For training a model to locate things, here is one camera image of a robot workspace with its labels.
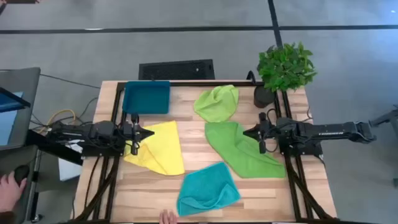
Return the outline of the black aluminium table frame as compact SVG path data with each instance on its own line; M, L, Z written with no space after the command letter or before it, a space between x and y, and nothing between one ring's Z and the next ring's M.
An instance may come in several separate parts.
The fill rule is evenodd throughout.
M143 126L175 121L180 136L186 172L193 172L221 160L205 139L205 122L193 110L194 101L205 90L220 83L207 81L172 81L168 114L141 116ZM235 80L239 88L239 104L233 121L245 128L258 121L259 108L253 103L254 86L249 81ZM94 121L119 121L122 115L123 82L105 81L101 85L96 103ZM336 215L335 205L324 165L313 156L303 156L302 164L307 187L317 202L331 216ZM103 161L94 157L85 159L76 191L75 214L79 215L95 195ZM146 168L120 162L116 179L111 222L158 222L163 210L175 210L182 184L182 176L164 176ZM234 181L241 200L232 206L180 218L180 222L289 222L294 220L290 185L287 179L243 179Z

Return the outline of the teal plastic bin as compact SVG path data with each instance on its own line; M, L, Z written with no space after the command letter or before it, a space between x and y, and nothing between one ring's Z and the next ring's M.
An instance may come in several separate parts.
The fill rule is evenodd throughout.
M167 114L170 82L144 81L125 84L123 111L127 114Z

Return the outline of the yellow microfiber towel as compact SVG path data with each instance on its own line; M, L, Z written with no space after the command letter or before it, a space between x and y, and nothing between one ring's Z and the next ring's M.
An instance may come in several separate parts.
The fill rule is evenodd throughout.
M124 161L147 168L158 174L184 174L185 169L177 122L168 121L153 124L145 126L144 129L153 131L154 135L139 143L140 148L137 150L136 156L130 152L132 141L126 141Z

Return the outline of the black desk beam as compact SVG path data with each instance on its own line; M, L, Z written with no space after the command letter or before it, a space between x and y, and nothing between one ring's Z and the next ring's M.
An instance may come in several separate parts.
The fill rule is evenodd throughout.
M68 162L72 162L76 165L81 166L83 164L83 160L81 159L81 154L79 152L74 151L73 149L66 147L63 144L48 140L45 136L35 131L28 130L25 144L27 146L35 145L41 151L59 157Z

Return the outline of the green leafy plant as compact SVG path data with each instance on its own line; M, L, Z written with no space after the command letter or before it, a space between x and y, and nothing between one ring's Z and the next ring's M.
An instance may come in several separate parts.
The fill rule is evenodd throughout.
M310 57L313 53L303 43L269 47L259 53L257 71L264 88L270 91L297 90L313 81L317 75Z

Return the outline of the black mesh-topped box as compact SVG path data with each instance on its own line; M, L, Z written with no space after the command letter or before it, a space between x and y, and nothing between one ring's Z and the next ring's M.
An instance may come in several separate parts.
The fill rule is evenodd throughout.
M212 59L141 63L139 80L214 80Z

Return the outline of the grass green microfiber towel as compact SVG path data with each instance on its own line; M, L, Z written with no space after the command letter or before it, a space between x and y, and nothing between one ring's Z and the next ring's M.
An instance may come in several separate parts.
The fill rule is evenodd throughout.
M284 178L285 167L269 154L259 152L259 143L243 134L235 121L205 124L209 145L241 178Z

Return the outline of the black-framed computer monitor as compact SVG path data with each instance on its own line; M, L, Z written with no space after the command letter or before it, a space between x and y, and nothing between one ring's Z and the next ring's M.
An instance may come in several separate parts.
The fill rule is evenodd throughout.
M10 92L0 87L0 146L8 144L17 111L30 108L30 103L22 98L24 92Z

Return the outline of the grey desk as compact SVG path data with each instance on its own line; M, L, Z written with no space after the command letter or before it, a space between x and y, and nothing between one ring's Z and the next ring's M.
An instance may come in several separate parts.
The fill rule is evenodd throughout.
M0 176L12 172L21 165L29 166L27 183L21 199L16 204L14 212L16 214L15 224L22 224L35 217L32 201L36 183L32 182L34 169L37 166L38 148L36 146L26 146L25 140L29 130L32 109L39 83L40 68L24 68L0 72L0 87L12 93L21 92L22 99L30 103L29 108L16 112L11 134L7 144L0 144Z

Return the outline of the person's hand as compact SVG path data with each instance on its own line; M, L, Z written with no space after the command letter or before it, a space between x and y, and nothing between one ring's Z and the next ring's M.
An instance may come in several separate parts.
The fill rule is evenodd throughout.
M173 211L163 210L159 215L159 224L177 224L178 219Z
M0 212L13 211L25 189L26 180L18 184L14 171L0 178Z

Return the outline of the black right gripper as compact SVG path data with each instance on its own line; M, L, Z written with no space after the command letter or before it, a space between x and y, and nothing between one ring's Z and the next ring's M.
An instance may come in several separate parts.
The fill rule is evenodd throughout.
M268 150L266 147L266 139L274 139L275 133L272 135L266 135L266 131L269 129L269 119L266 113L259 113L259 124L256 124L253 128L245 130L243 133L245 136L250 137L257 142L259 142L259 151L261 154L265 154L267 152L273 153L276 152L278 148L278 143L276 143L276 147L273 150Z

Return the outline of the lime green microfiber towel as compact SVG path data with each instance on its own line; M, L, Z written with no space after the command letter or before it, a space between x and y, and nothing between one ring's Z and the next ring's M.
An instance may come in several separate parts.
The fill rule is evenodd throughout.
M234 85L217 86L204 91L194 102L196 114L209 123L229 120L239 103L239 89Z

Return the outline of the teal microfiber towel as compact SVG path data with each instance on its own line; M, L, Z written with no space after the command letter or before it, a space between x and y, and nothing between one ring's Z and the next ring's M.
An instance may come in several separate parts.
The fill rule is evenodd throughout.
M181 217L230 206L241 199L228 166L212 164L185 176L177 199Z

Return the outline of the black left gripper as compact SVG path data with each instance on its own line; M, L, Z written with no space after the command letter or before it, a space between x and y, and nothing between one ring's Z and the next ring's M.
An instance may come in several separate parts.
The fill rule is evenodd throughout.
M131 154L132 155L137 155L137 151L139 149L139 142L145 140L146 138L153 136L155 132L151 130L147 130L142 128L139 125L139 115L138 114L131 114L130 118L132 124L132 135L131 136L125 136L127 137L127 140L130 140L132 142L131 144Z

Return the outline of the black plant pot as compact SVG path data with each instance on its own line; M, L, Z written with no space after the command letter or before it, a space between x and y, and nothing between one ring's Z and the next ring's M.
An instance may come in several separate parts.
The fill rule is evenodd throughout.
M257 86L254 89L254 105L257 108L265 108L275 100L275 94L268 88Z

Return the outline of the white paper sheet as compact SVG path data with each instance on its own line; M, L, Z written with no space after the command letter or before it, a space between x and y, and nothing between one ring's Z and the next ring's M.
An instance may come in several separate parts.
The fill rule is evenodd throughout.
M67 143L66 147L81 153L83 148L78 145L78 142L81 142L81 140L71 140ZM80 176L82 165L77 165L64 159L59 159L58 168L60 181L67 181Z

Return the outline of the black computer mouse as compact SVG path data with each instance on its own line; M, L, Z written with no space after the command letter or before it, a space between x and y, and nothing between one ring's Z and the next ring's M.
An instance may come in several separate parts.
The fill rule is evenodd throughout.
M29 172L30 167L28 165L21 165L14 169L14 178L18 186L20 186L21 182L28 177Z

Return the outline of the grey chair base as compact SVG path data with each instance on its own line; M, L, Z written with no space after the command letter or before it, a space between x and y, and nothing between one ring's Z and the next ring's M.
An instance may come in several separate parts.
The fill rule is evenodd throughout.
M390 123L398 138L398 105L395 105L395 109L392 111L383 114L374 120L370 120L369 123L372 127L377 127L383 123Z

